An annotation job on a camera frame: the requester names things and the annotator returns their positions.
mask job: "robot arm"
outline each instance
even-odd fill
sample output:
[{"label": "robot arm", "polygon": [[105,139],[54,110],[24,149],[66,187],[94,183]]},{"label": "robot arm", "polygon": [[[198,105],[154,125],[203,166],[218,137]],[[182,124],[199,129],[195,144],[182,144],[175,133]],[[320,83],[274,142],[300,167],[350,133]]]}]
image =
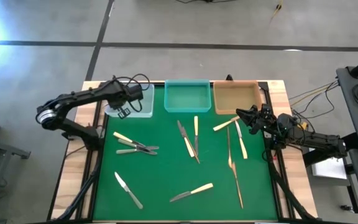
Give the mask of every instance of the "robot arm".
[{"label": "robot arm", "polygon": [[289,144],[314,148],[314,151],[303,155],[305,165],[309,166],[331,157],[343,158],[347,156],[343,140],[336,135],[320,134],[304,130],[298,121],[288,114],[274,116],[272,108],[262,105],[260,111],[254,105],[250,110],[236,110],[237,115],[251,129],[251,134],[259,130],[272,135],[272,149],[284,149]]}]

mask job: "teal bin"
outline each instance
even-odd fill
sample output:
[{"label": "teal bin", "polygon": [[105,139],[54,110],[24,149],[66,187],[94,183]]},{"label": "teal bin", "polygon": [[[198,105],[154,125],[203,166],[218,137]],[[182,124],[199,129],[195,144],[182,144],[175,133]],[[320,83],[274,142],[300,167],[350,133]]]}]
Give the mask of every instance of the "teal bin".
[{"label": "teal bin", "polygon": [[169,113],[205,113],[211,109],[209,80],[166,80],[164,107]]}]

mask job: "gray concrete floor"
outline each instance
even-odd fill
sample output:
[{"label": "gray concrete floor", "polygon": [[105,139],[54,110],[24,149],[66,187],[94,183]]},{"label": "gray concrete floor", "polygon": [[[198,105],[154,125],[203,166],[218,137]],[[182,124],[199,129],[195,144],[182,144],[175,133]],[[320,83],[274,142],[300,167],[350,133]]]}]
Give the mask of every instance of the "gray concrete floor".
[{"label": "gray concrete floor", "polygon": [[[277,3],[117,0],[104,41],[358,47],[358,1],[286,0],[269,23]],[[106,6],[107,0],[0,0],[0,40],[96,42]],[[34,121],[35,109],[61,93],[80,90],[92,52],[93,47],[0,46],[0,140],[32,151],[28,161],[15,158],[9,166],[0,219],[46,219],[67,141],[58,131],[43,130]],[[285,80],[293,96],[333,81],[335,69],[357,64],[358,52],[102,48],[92,79],[144,73],[153,80],[215,80],[230,73],[236,79]],[[313,119],[315,128],[353,132],[340,90],[329,97],[336,109]],[[328,109],[320,98],[307,115]],[[345,187],[315,177],[310,182],[321,218],[358,223],[358,215],[338,208],[349,204]]]}]

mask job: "silver knife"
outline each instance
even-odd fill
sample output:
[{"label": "silver knife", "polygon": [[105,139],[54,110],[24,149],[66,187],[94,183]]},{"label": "silver knife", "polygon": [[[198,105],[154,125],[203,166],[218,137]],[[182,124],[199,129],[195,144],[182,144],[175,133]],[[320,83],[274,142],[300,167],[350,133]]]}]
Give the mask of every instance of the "silver knife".
[{"label": "silver knife", "polygon": [[129,190],[127,184],[125,184],[125,182],[121,179],[121,177],[117,174],[117,172],[114,172],[114,174],[116,175],[116,179],[118,180],[119,184],[121,185],[121,187],[129,193],[129,195],[132,197],[133,201],[135,202],[135,204],[137,205],[137,207],[139,209],[143,208],[143,205],[141,204],[141,202],[135,197],[135,195],[131,192],[131,190]]}]

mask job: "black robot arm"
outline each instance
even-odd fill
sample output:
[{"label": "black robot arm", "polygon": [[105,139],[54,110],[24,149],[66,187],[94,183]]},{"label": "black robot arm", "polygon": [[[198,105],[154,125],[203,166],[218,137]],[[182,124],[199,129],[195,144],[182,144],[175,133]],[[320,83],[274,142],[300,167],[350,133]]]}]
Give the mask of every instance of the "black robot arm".
[{"label": "black robot arm", "polygon": [[95,128],[91,126],[84,127],[66,118],[67,113],[74,107],[106,100],[112,109],[119,110],[119,117],[125,118],[131,112],[128,108],[122,106],[126,102],[142,100],[141,85],[128,87],[119,81],[121,78],[113,77],[112,80],[100,84],[99,87],[89,90],[71,92],[70,94],[61,94],[54,100],[49,100],[46,104],[37,108],[35,119],[44,129],[64,131],[64,137],[79,136],[84,141],[88,150],[97,150],[100,147],[100,139]]},{"label": "black robot arm", "polygon": [[347,152],[343,140],[335,135],[306,131],[300,128],[298,121],[288,114],[280,114],[276,118],[272,108],[266,104],[262,105],[260,111],[254,105],[249,110],[237,109],[236,113],[247,126],[251,127],[249,130],[251,134],[256,134],[259,130],[271,134],[270,138],[265,138],[265,143],[267,148],[266,160],[272,178],[284,191],[302,219],[315,220],[315,217],[306,211],[277,172],[271,150],[281,150],[289,144],[312,147],[314,151],[303,155],[305,166],[309,166],[330,157],[346,157]]},{"label": "black robot arm", "polygon": [[314,151],[303,155],[305,166],[331,157],[339,159],[347,156],[346,147],[339,136],[304,130],[298,125],[296,118],[288,114],[280,114],[276,118],[269,105],[263,104],[260,111],[254,105],[249,110],[237,109],[236,113],[251,127],[251,134],[259,130],[271,134],[272,149],[284,149],[289,144],[314,148]]}]

